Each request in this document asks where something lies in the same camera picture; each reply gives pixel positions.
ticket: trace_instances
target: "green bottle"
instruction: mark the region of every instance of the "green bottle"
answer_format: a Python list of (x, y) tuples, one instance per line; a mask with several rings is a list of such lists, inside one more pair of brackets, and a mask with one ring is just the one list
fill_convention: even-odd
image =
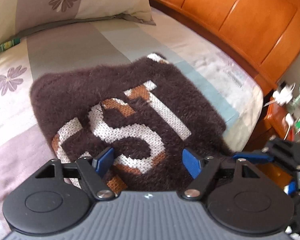
[(13, 39), (12, 41), (7, 41), (5, 43), (2, 43), (0, 45), (0, 53), (19, 44), (20, 43), (20, 38), (16, 38), (16, 39)]

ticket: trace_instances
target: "pillowcase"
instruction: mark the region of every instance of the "pillowcase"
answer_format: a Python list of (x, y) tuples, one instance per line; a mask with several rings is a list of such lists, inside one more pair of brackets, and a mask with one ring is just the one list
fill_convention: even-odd
[(149, 0), (0, 0), (0, 44), (41, 24), (119, 14), (154, 24)]

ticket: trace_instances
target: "floral bedding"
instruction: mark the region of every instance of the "floral bedding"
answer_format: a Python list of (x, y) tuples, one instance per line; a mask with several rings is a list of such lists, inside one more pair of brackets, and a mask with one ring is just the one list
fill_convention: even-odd
[(152, 9), (152, 15), (156, 26), (112, 19), (47, 29), (0, 54), (0, 239), (9, 232), (1, 210), (6, 195), (55, 158), (29, 98), (33, 81), (44, 73), (127, 64), (159, 52), (225, 120), (228, 146), (243, 149), (262, 108), (260, 87), (213, 44), (160, 11)]

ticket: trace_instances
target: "wooden headboard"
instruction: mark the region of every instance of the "wooden headboard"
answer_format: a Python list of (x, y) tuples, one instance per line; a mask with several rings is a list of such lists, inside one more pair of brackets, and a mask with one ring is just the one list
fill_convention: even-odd
[(300, 52), (300, 0), (149, 0), (232, 57), (262, 88)]

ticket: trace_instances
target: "brown fuzzy mat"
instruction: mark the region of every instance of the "brown fuzzy mat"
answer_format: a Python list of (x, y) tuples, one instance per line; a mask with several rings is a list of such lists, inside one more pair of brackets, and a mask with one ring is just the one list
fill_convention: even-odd
[(222, 138), (225, 122), (159, 54), (129, 65), (46, 74), (34, 82), (31, 103), (62, 162), (114, 148), (104, 180), (115, 192), (185, 188), (192, 180), (182, 164), (185, 147), (200, 156), (232, 154)]

